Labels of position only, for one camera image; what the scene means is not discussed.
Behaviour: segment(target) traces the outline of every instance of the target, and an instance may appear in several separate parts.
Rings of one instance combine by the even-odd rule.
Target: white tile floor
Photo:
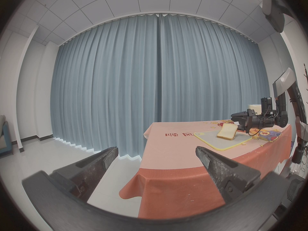
[[[44,141],[35,139],[24,142],[23,146],[24,152],[20,153],[18,148],[14,146],[14,155],[0,159],[0,176],[13,200],[25,216],[39,230],[50,231],[51,228],[41,218],[27,197],[21,185],[21,180],[39,170],[51,174],[53,170],[86,158],[94,152],[85,151],[83,148],[76,148],[55,139]],[[136,174],[140,163],[140,158],[116,158],[96,187],[88,203],[110,212],[137,217],[141,197],[124,200],[120,198],[119,191]],[[283,165],[279,165],[276,172],[280,172],[282,168]],[[308,169],[305,173],[301,172],[300,176],[305,175],[306,177],[307,173]],[[275,218],[271,217],[260,230],[268,230],[275,221]]]

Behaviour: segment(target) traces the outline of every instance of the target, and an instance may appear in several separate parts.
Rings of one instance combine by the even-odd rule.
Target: black cable
[[[262,118],[262,121],[263,121],[263,122],[266,121],[266,120],[268,119],[268,118],[267,118],[266,120],[264,120],[265,115],[267,114],[267,112],[268,112],[269,109],[270,109],[270,105],[267,106],[267,110],[266,110],[266,112],[265,112],[264,115],[263,115],[263,118]],[[256,133],[253,134],[253,135],[250,135],[250,133],[249,133],[249,136],[255,136],[257,133],[259,133],[259,132],[261,131],[261,129],[262,129],[262,128],[260,128],[259,131],[256,132]]]
[[[276,103],[276,108],[277,108],[277,114],[271,120],[274,120],[279,114],[279,106],[277,106],[277,100],[276,99],[275,99],[275,103]]]

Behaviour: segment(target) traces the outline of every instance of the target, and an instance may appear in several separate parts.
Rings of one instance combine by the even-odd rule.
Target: slice of bread
[[[222,129],[217,134],[217,137],[231,141],[231,140],[234,139],[236,131],[237,131],[237,125],[236,124],[224,123],[222,125]]]

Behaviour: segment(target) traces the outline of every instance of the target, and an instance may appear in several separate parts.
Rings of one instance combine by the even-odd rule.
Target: speaker grille
[[[293,179],[293,180],[291,181],[291,183],[290,183],[290,186],[289,186],[288,190],[287,190],[287,198],[288,198],[288,200],[290,200],[291,202],[292,202],[292,200],[293,200],[293,195],[294,195],[294,193],[295,193],[295,191],[296,191],[296,188],[297,188],[297,185],[298,185],[299,183],[301,183],[300,180],[298,180],[298,179]]]

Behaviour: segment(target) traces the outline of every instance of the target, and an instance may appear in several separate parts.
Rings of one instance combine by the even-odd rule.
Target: pink tablecloth
[[[153,123],[149,127],[140,169],[119,192],[124,199],[142,197],[139,218],[179,218],[224,204],[195,154],[197,146],[214,149],[193,136],[219,130],[224,122],[231,121]],[[289,157],[290,149],[291,126],[287,125],[261,130],[243,145],[215,152],[260,170],[264,177]]]

